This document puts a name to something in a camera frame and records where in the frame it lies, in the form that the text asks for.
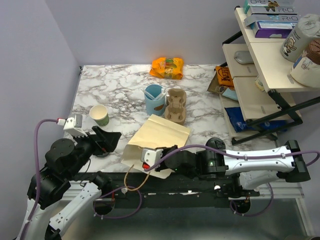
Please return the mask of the green paper cup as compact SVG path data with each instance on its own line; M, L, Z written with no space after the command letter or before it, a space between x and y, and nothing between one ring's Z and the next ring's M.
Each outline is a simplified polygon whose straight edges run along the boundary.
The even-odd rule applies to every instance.
M109 124L108 109L102 104L93 106L89 111L89 116L99 125L106 126Z

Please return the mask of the black plastic cup lid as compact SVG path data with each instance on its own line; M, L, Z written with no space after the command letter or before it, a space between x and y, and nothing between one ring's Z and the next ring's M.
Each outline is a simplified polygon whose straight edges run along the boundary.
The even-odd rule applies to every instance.
M218 137L212 137L210 138L206 144L207 147L213 148L213 149L217 149L217 150L225 150L226 149L226 145L224 143L224 141Z

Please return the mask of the beige paper bag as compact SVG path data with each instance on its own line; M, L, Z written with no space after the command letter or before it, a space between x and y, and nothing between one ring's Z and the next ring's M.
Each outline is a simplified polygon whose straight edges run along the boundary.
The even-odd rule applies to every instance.
M121 163L128 166L130 169L135 169L146 175L144 181L138 187L130 187L127 185L128 173L125 174L123 183L124 187L130 191L139 190L148 180L149 176L159 179L166 179L173 172L170 169L156 172L154 169L146 172L143 164L150 167L153 166L159 157L159 153L151 153L151 150L158 148L169 148L174 145L183 147L186 145L190 134L193 131L157 115L151 115L142 127L135 133L125 146Z

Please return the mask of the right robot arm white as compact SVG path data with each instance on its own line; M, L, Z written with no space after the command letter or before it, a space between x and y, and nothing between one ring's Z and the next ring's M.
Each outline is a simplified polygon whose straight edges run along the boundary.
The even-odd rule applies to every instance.
M241 196L247 191L274 182L307 182L311 179L304 151L296 140L267 150L235 151L212 138L206 145L159 147L149 163L149 171L172 170L190 179L220 180L234 177L230 191Z

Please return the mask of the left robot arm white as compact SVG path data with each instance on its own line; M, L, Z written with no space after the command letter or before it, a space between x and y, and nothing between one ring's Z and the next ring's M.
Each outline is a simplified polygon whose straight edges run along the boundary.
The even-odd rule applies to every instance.
M57 215L53 211L71 187L81 168L91 156L112 153L120 132L107 132L93 126L93 134L56 140L45 154L46 163L36 169L27 191L27 211L17 236L19 240L60 240L84 207L112 190L111 179L101 171L94 173L80 193Z

